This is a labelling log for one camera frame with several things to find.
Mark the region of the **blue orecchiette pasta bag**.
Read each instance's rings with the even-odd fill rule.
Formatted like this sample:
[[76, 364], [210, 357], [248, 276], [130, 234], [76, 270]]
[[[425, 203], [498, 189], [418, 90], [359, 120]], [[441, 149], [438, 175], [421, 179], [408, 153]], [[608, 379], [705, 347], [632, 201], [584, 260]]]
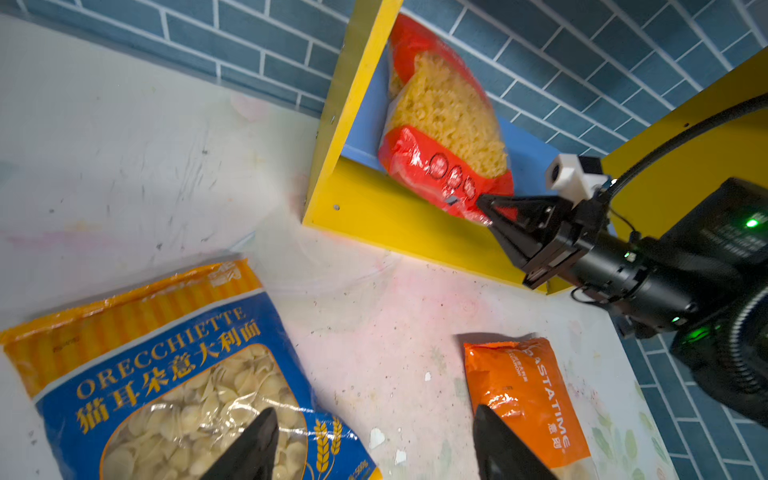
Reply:
[[242, 258], [203, 265], [4, 331], [4, 354], [66, 479], [199, 479], [267, 410], [276, 479], [377, 479], [321, 408]]

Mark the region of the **red fusilli bag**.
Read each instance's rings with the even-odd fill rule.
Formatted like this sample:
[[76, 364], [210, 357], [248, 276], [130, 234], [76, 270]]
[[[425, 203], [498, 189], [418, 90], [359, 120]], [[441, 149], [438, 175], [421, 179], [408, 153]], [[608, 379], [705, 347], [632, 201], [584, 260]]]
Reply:
[[461, 57], [401, 14], [388, 41], [389, 105], [378, 159], [390, 177], [448, 214], [487, 225], [484, 194], [511, 196], [499, 121]]

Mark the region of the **yellow shelf with coloured boards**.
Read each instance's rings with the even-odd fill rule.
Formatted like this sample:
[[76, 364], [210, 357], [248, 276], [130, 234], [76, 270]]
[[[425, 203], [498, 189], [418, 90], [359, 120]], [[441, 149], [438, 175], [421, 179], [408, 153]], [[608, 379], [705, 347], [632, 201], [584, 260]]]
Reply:
[[767, 46], [763, 1], [332, 1], [347, 23], [303, 221], [518, 283], [480, 201], [592, 187]]

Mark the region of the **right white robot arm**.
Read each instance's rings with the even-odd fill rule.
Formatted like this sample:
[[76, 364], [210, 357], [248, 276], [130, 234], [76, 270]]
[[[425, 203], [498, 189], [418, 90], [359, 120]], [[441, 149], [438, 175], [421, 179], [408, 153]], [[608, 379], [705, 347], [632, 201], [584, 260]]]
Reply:
[[560, 278], [641, 337], [673, 334], [671, 353], [712, 399], [767, 421], [767, 191], [730, 178], [660, 238], [607, 229], [613, 198], [677, 148], [764, 110], [765, 95], [687, 128], [579, 201], [481, 195], [477, 204], [523, 283]]

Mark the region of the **orange Pastatime macaroni bag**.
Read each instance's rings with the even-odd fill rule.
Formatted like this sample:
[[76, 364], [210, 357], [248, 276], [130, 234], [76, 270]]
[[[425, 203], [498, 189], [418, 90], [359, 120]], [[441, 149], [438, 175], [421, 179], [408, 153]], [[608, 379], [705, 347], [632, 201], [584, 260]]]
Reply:
[[557, 479], [595, 479], [591, 452], [550, 342], [466, 343], [473, 413], [490, 407]]

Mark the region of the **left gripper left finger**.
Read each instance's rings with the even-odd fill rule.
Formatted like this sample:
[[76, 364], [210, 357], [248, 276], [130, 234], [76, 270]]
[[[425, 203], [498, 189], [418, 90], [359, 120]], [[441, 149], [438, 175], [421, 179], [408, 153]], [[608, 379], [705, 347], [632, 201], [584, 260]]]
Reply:
[[248, 425], [201, 480], [270, 480], [278, 440], [278, 416], [269, 407]]

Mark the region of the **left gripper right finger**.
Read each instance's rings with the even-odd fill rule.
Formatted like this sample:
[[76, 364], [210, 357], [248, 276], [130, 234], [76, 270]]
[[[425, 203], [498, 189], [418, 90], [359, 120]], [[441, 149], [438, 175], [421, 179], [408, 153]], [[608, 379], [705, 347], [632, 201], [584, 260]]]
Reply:
[[487, 405], [476, 409], [473, 441], [482, 480], [557, 479]]

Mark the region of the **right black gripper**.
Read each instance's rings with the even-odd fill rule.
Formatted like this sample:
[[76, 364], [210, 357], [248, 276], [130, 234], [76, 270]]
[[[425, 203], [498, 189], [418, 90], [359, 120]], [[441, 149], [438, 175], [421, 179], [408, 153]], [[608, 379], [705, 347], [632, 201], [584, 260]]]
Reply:
[[648, 259], [608, 232], [608, 208], [597, 201], [574, 206], [556, 195], [484, 194], [476, 206], [493, 222], [490, 232], [531, 289], [559, 278], [591, 300], [620, 300], [648, 280]]

